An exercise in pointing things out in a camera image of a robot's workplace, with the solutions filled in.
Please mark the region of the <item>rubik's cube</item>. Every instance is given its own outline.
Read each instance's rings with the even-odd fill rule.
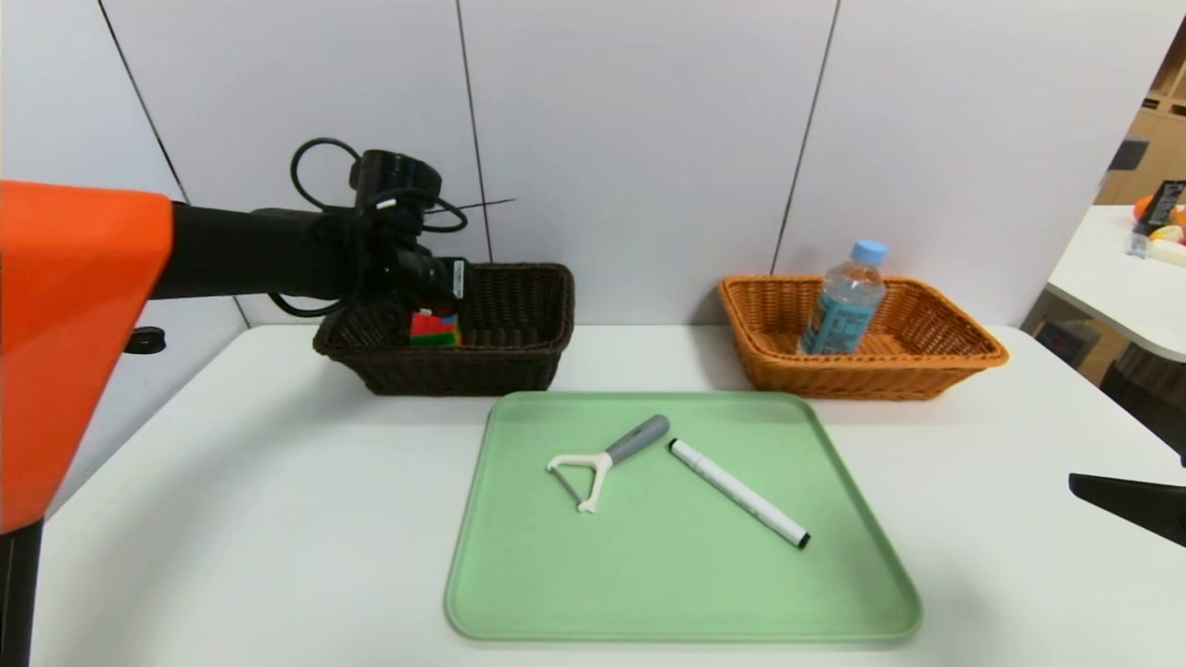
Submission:
[[[415,312],[409,333],[413,345],[461,345],[461,330],[455,315],[436,317],[428,311]]]

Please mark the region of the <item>plastic water bottle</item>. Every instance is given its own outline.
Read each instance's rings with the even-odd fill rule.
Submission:
[[[886,259],[886,244],[860,239],[849,260],[828,269],[815,312],[799,337],[801,355],[850,355],[869,328],[886,296],[878,267]]]

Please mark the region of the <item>orange wicker basket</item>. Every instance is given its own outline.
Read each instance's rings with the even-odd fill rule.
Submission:
[[[1005,348],[946,297],[904,278],[886,279],[886,298],[855,355],[797,355],[822,282],[818,275],[721,281],[721,303],[754,387],[822,399],[931,399],[1009,360]]]

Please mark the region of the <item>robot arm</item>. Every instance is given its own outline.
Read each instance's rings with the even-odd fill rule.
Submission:
[[[355,157],[352,208],[321,205],[295,179],[300,155],[318,144]],[[468,262],[416,242],[466,224],[440,199],[435,170],[317,139],[291,171],[320,212],[0,182],[0,665],[28,663],[44,517],[147,299],[268,293],[300,316],[346,304],[458,307],[453,274]],[[458,224],[426,227],[433,205]],[[338,301],[302,311],[282,294]]]
[[[305,146],[317,141],[329,140]],[[366,151],[351,170],[357,195],[350,209],[248,214],[174,204],[172,252],[152,298],[267,293],[292,315],[326,310],[298,311],[278,296],[398,300],[409,309],[452,313],[461,298],[452,291],[453,273],[468,265],[434,258],[416,242],[425,230],[458,231],[466,225],[465,214],[440,199],[440,183],[436,171],[420,160]],[[438,203],[458,217],[457,225],[425,225],[426,209]]]

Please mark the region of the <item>blue bottle cap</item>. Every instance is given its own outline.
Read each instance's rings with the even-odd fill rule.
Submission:
[[[886,244],[873,239],[857,239],[849,256],[859,262],[879,266],[886,259]]]

